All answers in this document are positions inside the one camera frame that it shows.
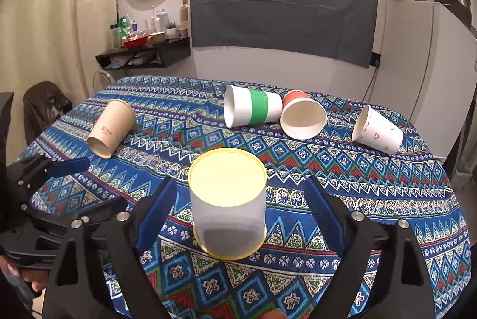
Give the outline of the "person's left hand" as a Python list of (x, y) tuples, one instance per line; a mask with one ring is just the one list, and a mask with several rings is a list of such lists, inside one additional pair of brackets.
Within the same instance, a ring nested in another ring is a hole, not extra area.
[(11, 275), (23, 279), (26, 283), (32, 285), (32, 289), (35, 292), (42, 292), (47, 286), (49, 274), (46, 270), (22, 270), (6, 256), (0, 257), (0, 265), (1, 270), (5, 275)]

